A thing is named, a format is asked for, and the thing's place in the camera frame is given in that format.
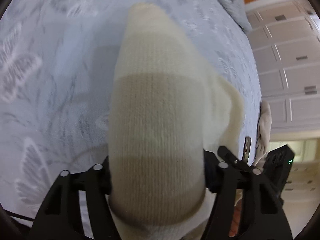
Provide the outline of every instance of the cabinet door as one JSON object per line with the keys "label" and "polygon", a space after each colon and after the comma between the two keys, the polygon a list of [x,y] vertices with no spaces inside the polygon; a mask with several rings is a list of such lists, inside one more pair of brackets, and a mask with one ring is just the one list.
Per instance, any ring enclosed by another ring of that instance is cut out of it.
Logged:
{"label": "cabinet door", "polygon": [[304,10],[308,15],[316,15],[316,11],[313,9],[308,0],[297,0],[298,5]]}
{"label": "cabinet door", "polygon": [[270,104],[272,129],[320,127],[320,94],[264,98]]}
{"label": "cabinet door", "polygon": [[320,19],[317,15],[313,16],[312,18],[313,24],[320,30]]}
{"label": "cabinet door", "polygon": [[320,62],[284,68],[284,74],[288,93],[320,88]]}
{"label": "cabinet door", "polygon": [[280,60],[286,64],[305,64],[320,60],[320,41],[317,36],[276,44]]}
{"label": "cabinet door", "polygon": [[259,73],[259,81],[262,96],[284,94],[287,90],[287,84],[281,75],[281,71],[272,70]]}
{"label": "cabinet door", "polygon": [[271,5],[257,9],[257,13],[265,24],[302,16],[303,13],[293,1],[281,5]]}
{"label": "cabinet door", "polygon": [[270,23],[260,26],[248,34],[253,50],[271,46],[280,42],[287,42],[318,35],[316,27],[306,17]]}
{"label": "cabinet door", "polygon": [[261,23],[261,18],[258,17],[255,12],[248,13],[247,18],[253,29],[257,28]]}
{"label": "cabinet door", "polygon": [[275,46],[267,46],[252,51],[258,73],[279,69],[280,57]]}

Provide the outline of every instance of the cable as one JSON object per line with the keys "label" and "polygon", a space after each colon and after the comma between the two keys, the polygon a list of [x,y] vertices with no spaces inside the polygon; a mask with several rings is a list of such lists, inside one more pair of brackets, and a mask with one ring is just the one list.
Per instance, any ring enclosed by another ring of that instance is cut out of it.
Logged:
{"label": "cable", "polygon": [[5,210],[5,209],[4,209],[4,211],[7,213],[8,216],[15,217],[15,218],[20,218],[20,219],[23,219],[23,220],[28,220],[28,221],[31,221],[31,222],[34,221],[33,218],[25,217],[25,216],[13,213],[13,212]]}

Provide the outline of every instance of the knit fabric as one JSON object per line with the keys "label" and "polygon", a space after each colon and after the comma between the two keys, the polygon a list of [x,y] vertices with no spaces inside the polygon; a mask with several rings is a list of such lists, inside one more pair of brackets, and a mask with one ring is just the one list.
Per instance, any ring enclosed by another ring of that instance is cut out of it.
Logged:
{"label": "knit fabric", "polygon": [[123,240],[180,239],[210,215],[203,148],[238,153],[240,94],[159,7],[128,16],[109,117],[109,205]]}

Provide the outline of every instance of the bed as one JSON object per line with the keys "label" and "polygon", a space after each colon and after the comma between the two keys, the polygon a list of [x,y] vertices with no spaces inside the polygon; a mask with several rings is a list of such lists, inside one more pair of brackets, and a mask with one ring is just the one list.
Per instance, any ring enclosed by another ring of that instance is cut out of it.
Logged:
{"label": "bed", "polygon": [[85,171],[108,154],[114,67],[128,9],[140,1],[163,8],[239,90],[245,108],[239,145],[252,138],[253,162],[257,69],[247,36],[218,0],[13,0],[0,20],[5,209],[34,217],[60,171]]}

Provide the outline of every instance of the black mount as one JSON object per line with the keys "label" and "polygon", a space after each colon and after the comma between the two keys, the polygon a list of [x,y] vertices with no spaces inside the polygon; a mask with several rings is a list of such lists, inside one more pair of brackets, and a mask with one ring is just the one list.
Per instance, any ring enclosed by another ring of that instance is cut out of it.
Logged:
{"label": "black mount", "polygon": [[[206,186],[217,196],[201,240],[292,240],[280,198],[283,188],[278,188],[278,181],[281,185],[286,181],[294,154],[287,146],[279,149],[283,152],[281,160],[269,158],[263,173],[238,160],[226,147],[218,150],[224,162],[204,151]],[[277,154],[279,149],[269,155]],[[284,172],[278,172],[271,182],[269,171],[276,168]],[[229,237],[237,188],[243,189],[241,222],[237,236]],[[111,193],[108,157],[102,165],[96,164],[86,172],[61,172],[36,215],[28,239],[91,239],[82,227],[79,190],[86,192],[94,239],[121,240],[105,197]]]}

